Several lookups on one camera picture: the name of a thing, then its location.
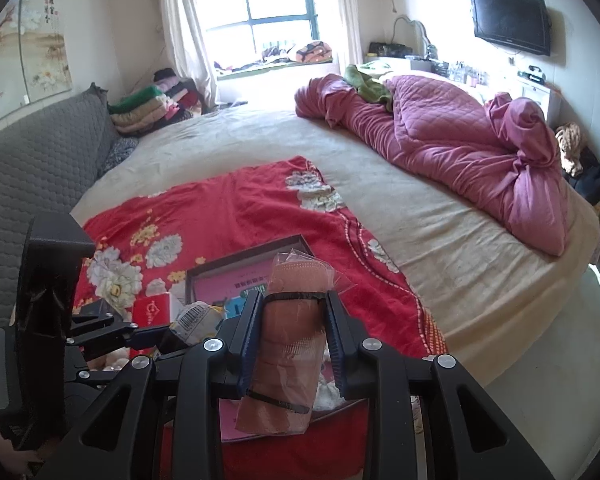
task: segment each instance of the metal screw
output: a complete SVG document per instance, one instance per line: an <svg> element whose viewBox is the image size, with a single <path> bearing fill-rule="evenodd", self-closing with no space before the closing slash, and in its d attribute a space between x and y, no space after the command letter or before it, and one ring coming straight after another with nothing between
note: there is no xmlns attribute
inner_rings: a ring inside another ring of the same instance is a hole
<svg viewBox="0 0 600 480"><path fill-rule="evenodd" d="M147 368L151 359L149 359L146 355L139 355L138 357L134 357L131 361L131 365L136 370L141 370L142 368Z"/></svg>
<svg viewBox="0 0 600 480"><path fill-rule="evenodd" d="M362 346L367 350L375 351L382 348L382 341L375 337L369 337L362 342Z"/></svg>
<svg viewBox="0 0 600 480"><path fill-rule="evenodd" d="M456 366L456 359L449 354L442 354L438 356L438 364L443 368L453 368Z"/></svg>
<svg viewBox="0 0 600 480"><path fill-rule="evenodd" d="M208 350L209 352L217 352L223 345L224 343L221 339L207 339L203 346L205 347L205 350Z"/></svg>

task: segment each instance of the red floral blanket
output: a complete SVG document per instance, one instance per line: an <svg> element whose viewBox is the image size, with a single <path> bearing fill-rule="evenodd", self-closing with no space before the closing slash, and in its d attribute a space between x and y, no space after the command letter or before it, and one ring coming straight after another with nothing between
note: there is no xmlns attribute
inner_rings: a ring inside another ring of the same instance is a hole
<svg viewBox="0 0 600 480"><path fill-rule="evenodd" d="M184 286L187 269L302 234L317 258L356 284L342 301L372 336L413 357L446 351L404 275L318 169L300 156L133 198L90 219L84 229L97 250L80 275L76 310L97 298L124 312L147 292L180 296L176 290ZM366 406L358 404L302 435L224 444L226 478L352 476L364 463L366 418Z"/></svg>

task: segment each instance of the brown stuffed toy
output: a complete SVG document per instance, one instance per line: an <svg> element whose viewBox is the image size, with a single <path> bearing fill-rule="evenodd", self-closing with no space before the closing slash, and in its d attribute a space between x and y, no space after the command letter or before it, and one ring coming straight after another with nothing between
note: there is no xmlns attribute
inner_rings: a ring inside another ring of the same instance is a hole
<svg viewBox="0 0 600 480"><path fill-rule="evenodd" d="M580 153L584 149L587 140L576 123L568 123L558 127L555 138L560 146L560 163L564 171L571 176L582 173Z"/></svg>

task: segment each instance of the gray sofa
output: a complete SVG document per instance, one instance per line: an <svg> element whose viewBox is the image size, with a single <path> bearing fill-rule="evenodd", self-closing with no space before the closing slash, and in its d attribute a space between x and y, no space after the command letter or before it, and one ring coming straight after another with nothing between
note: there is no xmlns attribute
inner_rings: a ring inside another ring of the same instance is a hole
<svg viewBox="0 0 600 480"><path fill-rule="evenodd" d="M117 139L106 91L94 84L0 131L0 326L13 308L29 221L71 211Z"/></svg>

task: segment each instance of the pink quilted comforter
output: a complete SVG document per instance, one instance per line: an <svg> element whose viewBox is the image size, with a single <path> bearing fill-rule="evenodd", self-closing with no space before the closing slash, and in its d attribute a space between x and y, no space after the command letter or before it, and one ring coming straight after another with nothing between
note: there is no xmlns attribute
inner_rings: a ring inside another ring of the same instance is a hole
<svg viewBox="0 0 600 480"><path fill-rule="evenodd" d="M449 82L419 75L385 84L393 116L333 74L296 93L296 114L346 127L392 164L471 201L520 241L564 252L568 196L558 145L533 101L501 93L482 106Z"/></svg>

